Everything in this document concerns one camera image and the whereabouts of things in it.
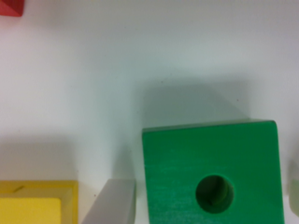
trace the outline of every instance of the toy block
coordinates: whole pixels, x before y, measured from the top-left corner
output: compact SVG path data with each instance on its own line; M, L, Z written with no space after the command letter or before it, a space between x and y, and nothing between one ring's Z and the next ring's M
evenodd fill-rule
M0 181L0 223L77 224L77 181Z
M290 208L299 217L299 180L293 179L289 188Z
M150 224L283 224L274 121L143 132Z
M135 180L109 179L83 224L134 224Z
M0 0L0 15L21 17L24 9L24 0Z

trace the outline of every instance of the yellow block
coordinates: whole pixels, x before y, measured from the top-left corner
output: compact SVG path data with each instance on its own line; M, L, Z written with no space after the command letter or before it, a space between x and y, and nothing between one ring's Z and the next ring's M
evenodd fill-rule
M78 224L78 182L0 181L0 224Z
M3 224L61 224L61 215L59 199L0 199L0 223Z

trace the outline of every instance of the green cube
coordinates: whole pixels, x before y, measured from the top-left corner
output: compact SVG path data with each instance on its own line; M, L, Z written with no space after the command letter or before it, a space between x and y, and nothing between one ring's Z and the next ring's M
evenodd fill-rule
M150 224L283 224L274 121L143 132Z

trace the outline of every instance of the circular hole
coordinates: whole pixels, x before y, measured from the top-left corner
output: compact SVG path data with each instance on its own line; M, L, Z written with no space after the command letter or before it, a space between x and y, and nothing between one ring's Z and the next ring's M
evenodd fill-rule
M206 212L224 212L233 202L234 189L231 183L219 175L205 177L197 186L196 200Z

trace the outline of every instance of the red object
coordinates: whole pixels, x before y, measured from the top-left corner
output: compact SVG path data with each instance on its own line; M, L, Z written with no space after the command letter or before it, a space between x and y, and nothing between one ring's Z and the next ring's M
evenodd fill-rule
M0 0L0 15L21 17L24 9L24 0Z

